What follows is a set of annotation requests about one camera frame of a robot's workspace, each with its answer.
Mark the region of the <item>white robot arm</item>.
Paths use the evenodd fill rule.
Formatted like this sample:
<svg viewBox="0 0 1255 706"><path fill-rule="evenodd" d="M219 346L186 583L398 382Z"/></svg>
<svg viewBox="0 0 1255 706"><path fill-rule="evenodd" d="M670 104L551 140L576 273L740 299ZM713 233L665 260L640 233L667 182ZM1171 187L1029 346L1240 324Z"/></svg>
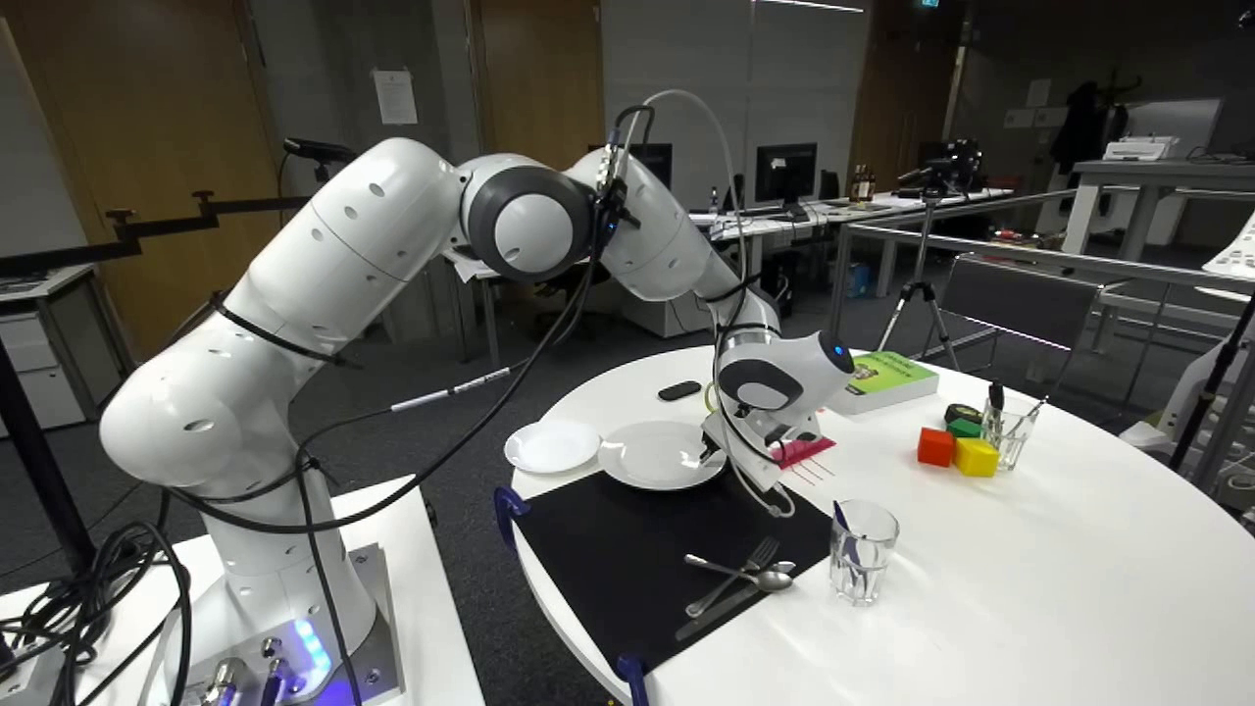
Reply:
<svg viewBox="0 0 1255 706"><path fill-rule="evenodd" d="M105 453L134 478L199 502L225 578L198 600L194 652L240 656L282 638L344 656L378 600L300 482L292 399L365 329L445 340L463 321L423 290L423 267L470 248L514 280L555 280L591 255L644 302L697 299L719 332L706 440L772 485L772 446L812 429L852 378L835 329L790 338L777 308L713 250L674 192L628 144L564 170L522 154L463 166L415 138L385 138L339 170L248 263L199 324L155 351L105 404Z"/></svg>

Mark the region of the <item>white robot base platform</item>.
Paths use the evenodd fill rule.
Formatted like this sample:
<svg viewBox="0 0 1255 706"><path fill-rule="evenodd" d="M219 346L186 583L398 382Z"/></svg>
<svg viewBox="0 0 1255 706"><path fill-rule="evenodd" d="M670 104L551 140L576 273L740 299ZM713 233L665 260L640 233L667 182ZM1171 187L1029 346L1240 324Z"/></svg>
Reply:
<svg viewBox="0 0 1255 706"><path fill-rule="evenodd" d="M365 490L351 490L334 497L334 515L344 518L352 508L372 507L403 482L378 482ZM368 550L382 550L382 561L365 566L365 583L382 600L389 616L394 656L401 659L401 686L368 695L365 706L488 706L475 659L459 622L459 608L445 572L445 557L428 523L428 502L419 490L407 490L398 507L344 524L344 546L356 561ZM208 583L219 582L225 566L204 537L173 546L186 570L194 572L198 597L208 597ZM0 616L20 616L45 583L25 583L0 591ZM176 600L176 583L168 570L151 572L118 608L113 622L100 646L100 659L80 677L84 695L100 686L155 629ZM151 706L151 667L156 643L146 646L95 706ZM394 667L368 667L365 656L352 656L360 686L385 686Z"/></svg>

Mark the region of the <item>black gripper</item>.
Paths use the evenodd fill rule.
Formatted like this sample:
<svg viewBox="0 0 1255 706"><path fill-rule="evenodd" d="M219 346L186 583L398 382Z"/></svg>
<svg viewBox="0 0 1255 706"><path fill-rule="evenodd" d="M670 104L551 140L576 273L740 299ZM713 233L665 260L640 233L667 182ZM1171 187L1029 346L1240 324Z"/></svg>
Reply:
<svg viewBox="0 0 1255 706"><path fill-rule="evenodd" d="M735 461L746 461L746 459L764 459L772 461L772 451L790 440L808 440L812 433L803 434L793 434L790 429L772 429L772 433L761 433L752 429L751 418L738 418L738 414L721 414L721 410L710 410L706 423L703 423L703 440L713 444L725 459Z"/></svg>

